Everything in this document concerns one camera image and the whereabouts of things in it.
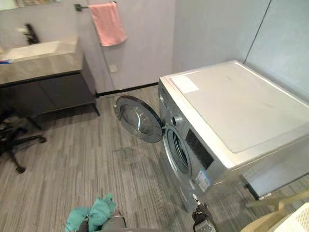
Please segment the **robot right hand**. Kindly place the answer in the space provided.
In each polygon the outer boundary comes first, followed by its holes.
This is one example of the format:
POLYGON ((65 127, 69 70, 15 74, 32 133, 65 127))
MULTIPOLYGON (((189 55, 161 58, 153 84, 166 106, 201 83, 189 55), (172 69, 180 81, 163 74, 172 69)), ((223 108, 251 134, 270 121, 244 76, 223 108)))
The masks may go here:
POLYGON ((195 222, 195 225, 200 224, 201 222, 212 219, 212 215, 209 211, 208 206, 204 203, 202 204, 198 197, 195 194, 192 194, 192 197, 197 204, 195 211, 192 213, 192 218, 195 222))

